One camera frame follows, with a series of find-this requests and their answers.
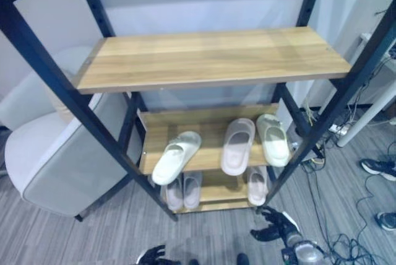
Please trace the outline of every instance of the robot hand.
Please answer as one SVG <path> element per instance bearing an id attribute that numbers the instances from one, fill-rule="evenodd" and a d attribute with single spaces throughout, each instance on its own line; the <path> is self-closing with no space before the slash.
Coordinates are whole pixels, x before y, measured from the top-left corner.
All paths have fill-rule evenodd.
<path id="1" fill-rule="evenodd" d="M 269 206 L 258 207 L 257 213 L 261 213 L 270 222 L 268 228 L 250 231 L 251 235 L 258 241 L 272 241 L 282 238 L 285 246 L 288 246 L 288 235 L 299 233 L 294 223 L 284 214 Z"/>
<path id="2" fill-rule="evenodd" d="M 160 257 L 165 255 L 165 245 L 159 245 L 147 250 L 137 263 L 141 265 L 180 265 L 179 261 L 171 261 Z"/>

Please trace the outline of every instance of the white slipper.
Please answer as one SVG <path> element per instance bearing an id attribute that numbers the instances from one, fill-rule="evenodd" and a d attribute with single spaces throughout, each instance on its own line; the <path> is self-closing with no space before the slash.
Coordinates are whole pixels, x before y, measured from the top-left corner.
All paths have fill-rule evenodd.
<path id="1" fill-rule="evenodd" d="M 170 184 L 197 152 L 202 140 L 198 133 L 187 131 L 171 140 L 154 167 L 153 181 L 160 185 Z"/>
<path id="2" fill-rule="evenodd" d="M 178 211 L 183 208 L 183 178 L 180 174 L 174 181 L 172 181 L 165 188 L 165 197 L 168 207 L 171 211 Z"/>
<path id="3" fill-rule="evenodd" d="M 186 172 L 183 177 L 184 206 L 188 209 L 195 209 L 198 207 L 200 200 L 202 172 Z"/>
<path id="4" fill-rule="evenodd" d="M 286 133 L 275 115 L 260 115 L 256 121 L 265 159 L 271 166 L 284 167 L 289 161 Z"/>
<path id="5" fill-rule="evenodd" d="M 236 119 L 228 126 L 222 156 L 222 170 L 226 174 L 237 176 L 246 170 L 254 133 L 254 123 L 247 118 Z"/>
<path id="6" fill-rule="evenodd" d="M 267 179 L 266 166 L 247 169 L 247 198 L 251 204 L 261 206 L 265 203 L 268 194 Z"/>

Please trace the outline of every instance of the gray carpet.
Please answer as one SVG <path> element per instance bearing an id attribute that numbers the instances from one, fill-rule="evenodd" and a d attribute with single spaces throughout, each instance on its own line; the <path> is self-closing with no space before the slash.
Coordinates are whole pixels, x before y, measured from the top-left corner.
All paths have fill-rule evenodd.
<path id="1" fill-rule="evenodd" d="M 367 196 L 364 180 L 368 174 L 358 166 L 358 160 L 383 156 L 395 136 L 395 126 L 367 126 L 344 148 L 327 150 L 327 165 L 318 173 L 318 179 L 333 237 L 339 233 L 356 237 L 364 225 L 355 202 Z M 368 187 L 375 197 L 359 205 L 368 222 L 361 243 L 395 264 L 396 233 L 381 230 L 373 216 L 380 211 L 396 211 L 396 184 L 374 176 Z M 307 178 L 300 168 L 270 205 L 286 210 L 306 238 L 326 249 Z M 235 264 L 240 252 L 249 256 L 251 264 L 282 263 L 281 240 L 259 243 L 249 235 L 250 229 L 267 225 L 253 209 L 184 214 L 175 223 L 130 182 L 101 206 L 91 207 L 87 214 L 79 223 L 43 211 L 23 202 L 7 176 L 0 178 L 0 264 L 127 265 L 142 250 L 163 243 L 166 255 L 183 264 L 192 258 L 201 264 Z"/>

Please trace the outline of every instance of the black shoe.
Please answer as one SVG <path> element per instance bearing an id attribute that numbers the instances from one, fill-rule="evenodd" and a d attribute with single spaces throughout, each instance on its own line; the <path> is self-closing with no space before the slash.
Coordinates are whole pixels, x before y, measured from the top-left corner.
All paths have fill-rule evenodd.
<path id="1" fill-rule="evenodd" d="M 236 257 L 236 265 L 249 265 L 249 258 L 243 254 L 240 253 L 237 257 Z"/>
<path id="2" fill-rule="evenodd" d="M 188 265 L 199 265 L 199 263 L 196 259 L 193 259 L 188 262 Z"/>
<path id="3" fill-rule="evenodd" d="M 384 230 L 396 230 L 396 212 L 380 212 L 376 215 L 376 221 Z"/>
<path id="4" fill-rule="evenodd" d="M 386 180 L 396 181 L 396 167 L 395 162 L 381 162 L 371 159 L 363 159 L 360 165 L 370 174 L 380 174 Z"/>

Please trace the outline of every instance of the wood grain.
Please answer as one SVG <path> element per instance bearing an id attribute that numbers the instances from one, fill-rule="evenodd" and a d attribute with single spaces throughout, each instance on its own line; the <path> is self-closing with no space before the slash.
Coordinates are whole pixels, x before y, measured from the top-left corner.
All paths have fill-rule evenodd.
<path id="1" fill-rule="evenodd" d="M 351 66 L 309 27 L 110 37 L 74 80 L 82 93 L 341 78 Z"/>
<path id="2" fill-rule="evenodd" d="M 202 212 L 202 211 L 221 211 L 224 209 L 237 209 L 253 207 L 249 205 L 247 199 L 234 200 L 234 201 L 220 201 L 220 202 L 205 202 L 199 205 L 197 209 L 180 209 L 175 212 L 176 214 L 186 214 L 188 212 Z"/>
<path id="3" fill-rule="evenodd" d="M 236 118 L 256 119 L 263 113 L 274 114 L 279 105 L 231 106 L 195 110 L 161 111 L 157 113 L 141 113 L 141 119 L 146 127 L 171 126 L 197 123 L 230 123 Z"/>
<path id="4" fill-rule="evenodd" d="M 248 198 L 246 175 L 230 176 L 221 170 L 205 171 L 200 201 L 232 201 Z"/>
<path id="5" fill-rule="evenodd" d="M 250 118 L 253 121 L 263 113 L 276 111 L 276 106 L 256 105 L 246 107 L 218 108 L 210 110 L 189 110 L 166 113 L 142 113 L 147 125 L 140 170 L 151 174 L 169 141 L 184 131 L 195 131 L 202 138 L 202 145 L 183 171 L 220 169 L 224 135 L 228 124 L 236 118 Z M 249 166 L 268 165 L 264 158 L 259 135 L 256 134 L 251 148 Z"/>

